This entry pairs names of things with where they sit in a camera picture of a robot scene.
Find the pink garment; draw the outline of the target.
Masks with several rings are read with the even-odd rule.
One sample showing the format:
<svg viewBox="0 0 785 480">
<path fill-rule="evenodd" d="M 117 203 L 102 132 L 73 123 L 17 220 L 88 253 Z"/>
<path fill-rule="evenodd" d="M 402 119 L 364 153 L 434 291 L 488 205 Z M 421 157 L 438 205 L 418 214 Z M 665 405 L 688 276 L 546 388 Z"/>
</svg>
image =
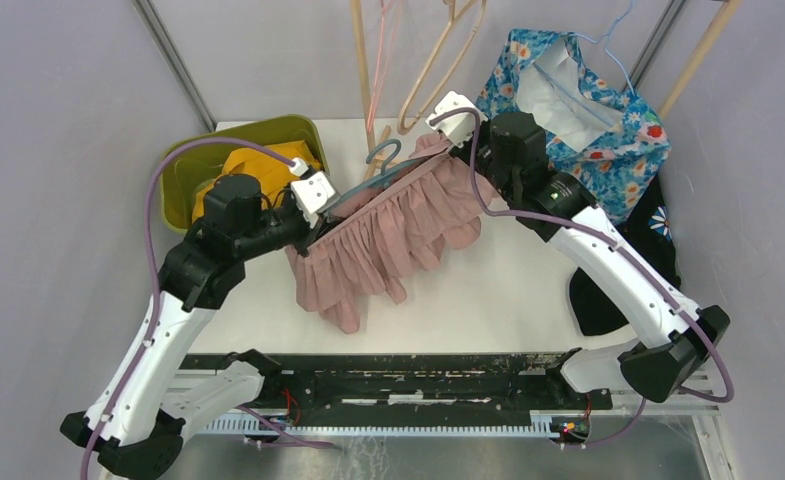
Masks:
<svg viewBox="0 0 785 480">
<path fill-rule="evenodd" d="M 480 237 L 482 203 L 497 191 L 453 156 L 440 134 L 423 135 L 389 186 L 369 187 L 335 208 L 334 227 L 306 254 L 288 247 L 296 302 L 347 334 L 361 324 L 359 301 L 387 295 L 407 298 L 403 279 L 440 266 L 448 249 Z"/>
</svg>

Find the grey hook hanger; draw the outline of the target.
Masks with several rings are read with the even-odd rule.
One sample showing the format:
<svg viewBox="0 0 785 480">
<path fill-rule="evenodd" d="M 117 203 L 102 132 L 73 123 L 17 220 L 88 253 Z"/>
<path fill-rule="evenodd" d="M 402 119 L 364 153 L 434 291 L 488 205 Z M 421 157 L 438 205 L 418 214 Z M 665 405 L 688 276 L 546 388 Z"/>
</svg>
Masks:
<svg viewBox="0 0 785 480">
<path fill-rule="evenodd" d="M 451 142 L 442 136 L 425 136 L 416 150 L 406 159 L 392 164 L 384 160 L 378 172 L 368 180 L 343 193 L 323 212 L 323 220 L 344 220 L 361 210 L 374 208 L 382 201 L 402 192 L 425 176 L 445 157 Z"/>
</svg>

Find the pink wire hanger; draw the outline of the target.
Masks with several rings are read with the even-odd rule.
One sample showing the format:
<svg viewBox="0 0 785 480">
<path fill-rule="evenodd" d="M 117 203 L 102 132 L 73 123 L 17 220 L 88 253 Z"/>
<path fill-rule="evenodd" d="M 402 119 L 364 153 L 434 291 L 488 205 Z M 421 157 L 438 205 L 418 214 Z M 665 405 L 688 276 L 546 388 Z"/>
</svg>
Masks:
<svg viewBox="0 0 785 480">
<path fill-rule="evenodd" d="M 367 133 L 374 132 L 374 122 L 382 98 L 382 93 L 391 61 L 392 49 L 401 21 L 402 4 L 402 1 L 379 2 L 381 16 L 378 30 L 378 45 L 375 57 L 369 110 L 365 119 L 365 129 Z"/>
</svg>

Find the yellow skirt grey lining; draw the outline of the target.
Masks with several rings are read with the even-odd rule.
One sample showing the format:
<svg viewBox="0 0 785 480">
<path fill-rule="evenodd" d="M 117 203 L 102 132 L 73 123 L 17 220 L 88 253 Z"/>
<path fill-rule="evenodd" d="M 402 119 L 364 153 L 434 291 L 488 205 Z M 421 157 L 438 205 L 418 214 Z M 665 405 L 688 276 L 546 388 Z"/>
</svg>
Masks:
<svg viewBox="0 0 785 480">
<path fill-rule="evenodd" d="M 310 150 L 304 140 L 266 145 L 275 153 L 289 159 L 301 158 L 308 166 L 316 170 L 324 170 L 321 162 Z M 290 173 L 288 167 L 280 161 L 247 147 L 230 145 L 201 147 L 205 160 L 211 161 L 208 178 L 198 182 L 195 186 L 194 203 L 191 209 L 190 223 L 200 218 L 204 213 L 204 195 L 211 190 L 215 179 L 229 174 L 246 174 L 255 177 L 261 186 L 261 192 L 275 206 L 280 206 L 282 199 L 278 197 L 280 191 L 290 182 L 298 179 Z"/>
</svg>

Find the wooden hanger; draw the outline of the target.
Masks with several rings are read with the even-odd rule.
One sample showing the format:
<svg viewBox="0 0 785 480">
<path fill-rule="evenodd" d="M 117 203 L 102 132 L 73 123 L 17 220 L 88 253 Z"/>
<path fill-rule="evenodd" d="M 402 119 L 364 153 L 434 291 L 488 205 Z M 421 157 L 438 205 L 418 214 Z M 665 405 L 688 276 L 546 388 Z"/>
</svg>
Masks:
<svg viewBox="0 0 785 480">
<path fill-rule="evenodd" d="M 443 95 L 479 34 L 488 1 L 443 1 L 447 13 L 442 28 L 424 59 L 398 111 L 394 132 L 409 134 Z"/>
</svg>

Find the blue floral garment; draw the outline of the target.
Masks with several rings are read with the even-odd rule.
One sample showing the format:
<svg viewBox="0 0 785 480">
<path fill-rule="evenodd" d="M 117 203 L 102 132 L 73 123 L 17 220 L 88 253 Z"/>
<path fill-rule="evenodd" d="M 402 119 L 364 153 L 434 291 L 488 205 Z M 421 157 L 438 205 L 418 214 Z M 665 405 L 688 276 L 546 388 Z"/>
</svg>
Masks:
<svg viewBox="0 0 785 480">
<path fill-rule="evenodd" d="M 646 100 L 610 87 L 565 32 L 511 30 L 475 105 L 488 118 L 532 115 L 545 131 L 550 164 L 578 179 L 616 225 L 628 220 L 671 151 Z"/>
</svg>

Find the blue wire hanger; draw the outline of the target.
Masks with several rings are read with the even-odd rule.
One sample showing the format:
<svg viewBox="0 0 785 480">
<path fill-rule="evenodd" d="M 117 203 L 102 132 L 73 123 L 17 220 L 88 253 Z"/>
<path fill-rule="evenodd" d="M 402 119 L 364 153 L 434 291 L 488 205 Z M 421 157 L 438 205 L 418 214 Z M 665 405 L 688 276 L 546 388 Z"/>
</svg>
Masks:
<svg viewBox="0 0 785 480">
<path fill-rule="evenodd" d="M 629 1 L 598 35 L 539 30 L 539 43 L 521 69 L 517 106 L 569 143 L 590 143 L 604 133 L 621 130 L 635 88 L 610 45 L 634 8 L 635 3 Z M 585 45 L 596 47 L 608 58 L 623 81 L 612 83 L 598 74 L 583 54 Z"/>
</svg>

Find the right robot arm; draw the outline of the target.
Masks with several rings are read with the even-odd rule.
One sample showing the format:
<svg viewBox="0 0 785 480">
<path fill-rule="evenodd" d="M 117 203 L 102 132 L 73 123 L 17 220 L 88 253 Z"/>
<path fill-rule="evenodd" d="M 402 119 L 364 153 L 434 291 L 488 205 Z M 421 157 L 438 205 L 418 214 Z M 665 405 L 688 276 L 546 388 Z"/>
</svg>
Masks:
<svg viewBox="0 0 785 480">
<path fill-rule="evenodd" d="M 483 211 L 515 219 L 572 260 L 635 332 L 626 343 L 565 354 L 555 367 L 562 380 L 578 393 L 630 389 L 655 403 L 675 393 L 730 402 L 735 389 L 717 349 L 728 314 L 684 295 L 623 238 L 576 178 L 535 154 L 545 132 L 532 115 L 484 120 L 474 107 L 454 113 L 462 131 L 447 137 L 469 166 Z"/>
</svg>

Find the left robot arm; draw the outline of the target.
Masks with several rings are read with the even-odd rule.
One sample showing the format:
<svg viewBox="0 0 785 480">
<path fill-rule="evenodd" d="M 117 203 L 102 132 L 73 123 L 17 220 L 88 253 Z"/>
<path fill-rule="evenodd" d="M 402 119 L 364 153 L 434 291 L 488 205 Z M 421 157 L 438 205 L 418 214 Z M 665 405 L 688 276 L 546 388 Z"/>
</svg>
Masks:
<svg viewBox="0 0 785 480">
<path fill-rule="evenodd" d="M 246 263 L 303 246 L 334 195 L 322 172 L 290 183 L 277 208 L 265 207 L 253 176 L 214 181 L 201 217 L 166 254 L 141 327 L 104 393 L 61 424 L 87 461 L 123 479 L 159 478 L 192 436 L 280 378 L 277 362 L 249 350 L 189 391 L 169 393 L 191 345 L 245 279 Z"/>
</svg>

